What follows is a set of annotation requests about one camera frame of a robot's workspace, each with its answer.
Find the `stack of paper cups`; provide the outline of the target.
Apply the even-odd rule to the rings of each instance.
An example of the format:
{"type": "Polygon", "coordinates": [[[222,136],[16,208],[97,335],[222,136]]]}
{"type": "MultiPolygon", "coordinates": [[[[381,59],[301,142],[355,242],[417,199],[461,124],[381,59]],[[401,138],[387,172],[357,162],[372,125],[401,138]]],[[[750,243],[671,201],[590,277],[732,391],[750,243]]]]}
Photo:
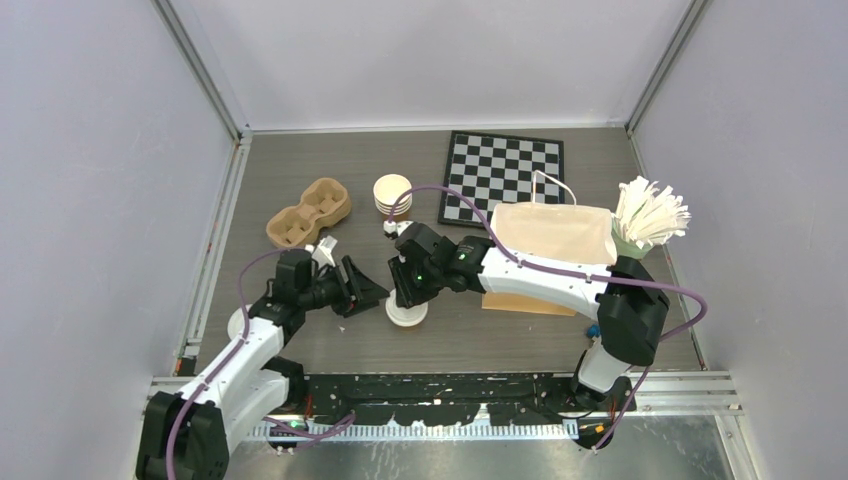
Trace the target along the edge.
{"type": "Polygon", "coordinates": [[[388,219],[392,207],[395,207],[395,221],[404,221],[408,218],[412,196],[407,195],[398,206],[395,203],[404,192],[411,188],[410,181],[399,174],[383,175],[375,181],[372,189],[374,202],[384,220],[388,219]]]}

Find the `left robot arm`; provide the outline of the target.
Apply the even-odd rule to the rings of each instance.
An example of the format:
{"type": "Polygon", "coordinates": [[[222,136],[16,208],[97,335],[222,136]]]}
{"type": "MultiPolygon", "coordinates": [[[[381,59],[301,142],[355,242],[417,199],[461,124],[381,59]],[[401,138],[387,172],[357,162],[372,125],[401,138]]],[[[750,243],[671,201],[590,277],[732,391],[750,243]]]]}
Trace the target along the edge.
{"type": "Polygon", "coordinates": [[[389,296],[348,256],[321,262],[306,248],[271,254],[275,274],[256,302],[236,310],[241,327],[228,345],[179,390],[149,399],[136,478],[223,478],[232,452],[264,417],[275,409],[293,414],[305,405],[303,366],[279,354],[307,312],[330,308],[348,318],[389,296]]]}

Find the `stack of white lids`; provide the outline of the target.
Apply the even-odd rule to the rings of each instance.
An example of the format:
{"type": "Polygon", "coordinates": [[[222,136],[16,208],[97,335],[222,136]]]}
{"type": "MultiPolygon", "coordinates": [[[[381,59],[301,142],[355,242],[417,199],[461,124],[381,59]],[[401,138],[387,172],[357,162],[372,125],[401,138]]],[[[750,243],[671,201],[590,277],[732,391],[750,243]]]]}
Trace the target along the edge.
{"type": "Polygon", "coordinates": [[[226,332],[230,340],[240,337],[244,331],[244,314],[241,310],[234,311],[228,319],[226,332]]]}

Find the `white plastic cup lid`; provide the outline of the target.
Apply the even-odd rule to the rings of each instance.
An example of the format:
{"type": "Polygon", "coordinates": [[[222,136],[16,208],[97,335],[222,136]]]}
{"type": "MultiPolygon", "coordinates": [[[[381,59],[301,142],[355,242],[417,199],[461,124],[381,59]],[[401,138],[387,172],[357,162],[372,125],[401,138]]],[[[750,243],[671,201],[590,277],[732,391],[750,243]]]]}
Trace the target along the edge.
{"type": "Polygon", "coordinates": [[[394,325],[409,328],[419,325],[426,318],[428,304],[423,303],[406,308],[398,306],[395,300],[389,299],[386,301],[385,310],[389,320],[394,325]]]}

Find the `brown pulp cup carrier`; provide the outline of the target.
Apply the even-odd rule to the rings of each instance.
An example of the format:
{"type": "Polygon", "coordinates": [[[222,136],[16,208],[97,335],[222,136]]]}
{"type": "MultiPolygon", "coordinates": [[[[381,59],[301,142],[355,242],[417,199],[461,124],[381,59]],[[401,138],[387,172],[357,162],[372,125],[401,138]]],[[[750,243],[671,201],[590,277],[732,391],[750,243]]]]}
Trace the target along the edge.
{"type": "Polygon", "coordinates": [[[266,235],[276,248],[302,247],[315,242],[322,229],[332,227],[352,211],[348,190],[336,179],[315,180],[299,203],[275,214],[266,224],[266,235]]]}

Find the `green cup of paper sticks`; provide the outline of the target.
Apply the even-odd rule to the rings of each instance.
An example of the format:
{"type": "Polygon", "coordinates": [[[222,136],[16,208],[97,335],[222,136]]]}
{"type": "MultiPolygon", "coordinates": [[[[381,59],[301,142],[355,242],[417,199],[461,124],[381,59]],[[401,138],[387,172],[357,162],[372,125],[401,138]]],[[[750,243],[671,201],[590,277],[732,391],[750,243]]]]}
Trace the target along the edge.
{"type": "Polygon", "coordinates": [[[612,212],[612,238],[619,256],[643,259],[648,252],[686,235],[692,215],[671,186],[637,176],[619,184],[619,198],[612,212]]]}

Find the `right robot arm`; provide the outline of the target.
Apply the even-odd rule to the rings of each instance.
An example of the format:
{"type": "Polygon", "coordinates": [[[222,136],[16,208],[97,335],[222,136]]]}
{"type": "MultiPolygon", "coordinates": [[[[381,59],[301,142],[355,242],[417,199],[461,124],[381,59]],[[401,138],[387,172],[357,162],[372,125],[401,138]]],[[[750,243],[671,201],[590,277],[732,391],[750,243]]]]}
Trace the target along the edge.
{"type": "Polygon", "coordinates": [[[511,251],[485,237],[454,243],[413,221],[386,221],[383,230],[397,251],[388,262],[392,319],[422,316],[444,289],[519,295],[591,318],[601,338],[581,355],[570,383],[574,403],[589,411],[610,398],[630,367],[654,362],[670,300],[635,259],[621,257],[612,266],[572,264],[511,251]]]}

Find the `black white checkerboard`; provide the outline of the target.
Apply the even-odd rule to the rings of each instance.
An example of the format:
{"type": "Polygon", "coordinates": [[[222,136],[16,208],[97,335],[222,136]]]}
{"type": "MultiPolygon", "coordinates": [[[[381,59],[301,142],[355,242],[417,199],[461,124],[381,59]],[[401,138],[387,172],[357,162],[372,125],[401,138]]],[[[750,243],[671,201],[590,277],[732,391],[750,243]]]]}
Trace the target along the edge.
{"type": "Polygon", "coordinates": [[[573,202],[558,140],[453,131],[443,186],[460,193],[491,219],[500,203],[573,202]]]}

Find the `brown paper bag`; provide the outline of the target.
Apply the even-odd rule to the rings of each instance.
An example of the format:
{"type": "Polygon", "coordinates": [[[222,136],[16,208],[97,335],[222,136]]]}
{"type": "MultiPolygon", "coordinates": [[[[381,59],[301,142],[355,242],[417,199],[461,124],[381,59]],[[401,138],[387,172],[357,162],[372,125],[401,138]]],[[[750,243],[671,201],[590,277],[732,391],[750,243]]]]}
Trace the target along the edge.
{"type": "Polygon", "coordinates": [[[531,199],[501,203],[491,215],[490,225],[507,248],[581,265],[616,262],[610,210],[579,205],[575,197],[569,204],[544,204],[536,199],[539,191],[573,194],[565,183],[535,170],[531,199]]]}

